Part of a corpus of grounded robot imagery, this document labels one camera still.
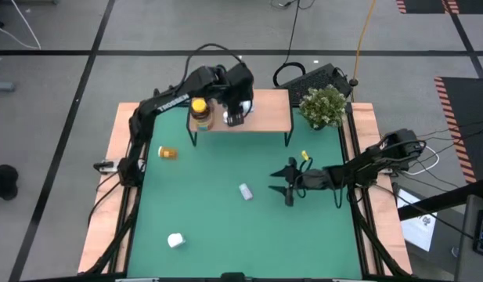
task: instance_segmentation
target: green mat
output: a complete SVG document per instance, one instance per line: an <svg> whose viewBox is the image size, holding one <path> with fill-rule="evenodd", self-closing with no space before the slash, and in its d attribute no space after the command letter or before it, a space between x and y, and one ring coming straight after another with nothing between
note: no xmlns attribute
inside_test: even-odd
<svg viewBox="0 0 483 282"><path fill-rule="evenodd" d="M336 209L331 191L312 191L289 208L268 188L285 185L269 174L290 156L300 164L302 150L313 168L341 164L336 128L312 131L294 111L288 147L283 133L226 132L199 132L194 147L186 114L176 108L156 119L128 277L361 278L345 199ZM176 148L178 159L160 159L159 146ZM241 183L253 200L243 199ZM171 233L182 233L185 244L170 248Z"/></svg>

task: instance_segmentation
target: small wooden table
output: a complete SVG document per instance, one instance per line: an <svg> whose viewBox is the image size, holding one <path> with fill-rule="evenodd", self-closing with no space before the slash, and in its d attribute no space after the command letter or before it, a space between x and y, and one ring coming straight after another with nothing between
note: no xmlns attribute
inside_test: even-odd
<svg viewBox="0 0 483 282"><path fill-rule="evenodd" d="M285 146L290 142L294 129L290 97L286 89L255 89L253 111L247 115L242 125L228 126L223 121L225 109L214 104L213 126L209 132L284 132ZM198 131L196 123L189 117L186 127L189 137L196 145Z"/></svg>
<svg viewBox="0 0 483 282"><path fill-rule="evenodd" d="M128 119L138 106L138 103L120 103L114 121L113 132L110 137L107 159L119 159L125 154L129 140ZM359 146L361 151L368 146L377 143L380 139L375 113L371 103L353 103L353 117L356 125ZM348 127L344 126L345 141L348 148L349 158L354 157L351 142L351 133ZM379 185L391 189L391 181L385 175L379 175ZM107 184L101 186L96 196L96 201L104 195L107 190L117 182L117 178L110 179ZM127 215L130 212L135 196L135 189L130 191ZM408 273L411 273L408 253L406 251L405 240L402 235L401 223L398 217L398 209L392 194L372 187L369 189L373 217L377 228L377 236L382 244L389 251L396 262ZM121 199L123 197L123 187L118 187L94 213L85 241L85 247L81 256L79 272L89 269L99 256L105 251L107 245L114 238L119 211L121 209ZM375 261L373 259L372 245L366 236L364 237L366 258L369 272L376 273ZM128 248L128 236L122 241L116 271L124 271L124 264L127 259L126 251Z"/></svg>

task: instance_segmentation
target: green plant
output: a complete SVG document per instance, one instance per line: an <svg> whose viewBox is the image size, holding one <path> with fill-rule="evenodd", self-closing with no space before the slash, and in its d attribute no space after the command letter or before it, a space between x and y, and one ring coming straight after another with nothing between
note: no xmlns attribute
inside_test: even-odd
<svg viewBox="0 0 483 282"><path fill-rule="evenodd" d="M332 85L319 90L309 89L309 95L304 96L300 103L300 110L313 129L327 125L338 127L342 125L345 97Z"/></svg>

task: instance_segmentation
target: wooden table frame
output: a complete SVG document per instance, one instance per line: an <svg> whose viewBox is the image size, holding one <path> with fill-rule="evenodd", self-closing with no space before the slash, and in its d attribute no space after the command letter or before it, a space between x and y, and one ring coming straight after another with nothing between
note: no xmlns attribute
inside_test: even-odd
<svg viewBox="0 0 483 282"><path fill-rule="evenodd" d="M124 156L130 137L128 119L138 105L138 103L119 104L106 159L117 160ZM364 151L368 146L380 140L373 105L371 103L353 103L351 109L352 113L344 116L344 126L341 128L341 135L344 137L342 141L346 144L348 159L352 159L355 156L355 140L357 140L357 144L359 145L357 149L361 151ZM350 124L355 125L355 130L350 130ZM102 182L107 177L107 175L102 176L100 181ZM382 187L392 189L391 180L386 175L379 175L377 182ZM117 177L113 177L101 186L96 195L96 201L116 183ZM412 270L398 217L398 209L393 195L387 191L375 189L374 187L369 189L367 193L378 238L396 262L406 272L411 273ZM135 195L136 188L124 189L120 186L107 197L105 203L100 205L93 214L78 268L79 272L89 269L105 251L106 246L114 238L117 227L121 225L131 211L135 202ZM364 202L362 201L359 207L365 215L368 207L364 205ZM124 272L127 269L127 257L131 248L131 240L129 237L131 235L132 232L129 232L125 236L121 242L119 252L116 255L116 263L107 266L104 269L104 273ZM379 264L376 263L372 245L366 235L363 234L362 237L362 244L359 245L364 249L366 259L366 265L362 267L362 270L366 268L369 274L382 274L382 271L384 271L386 275L389 275L388 269L383 264L382 266L378 266Z"/></svg>

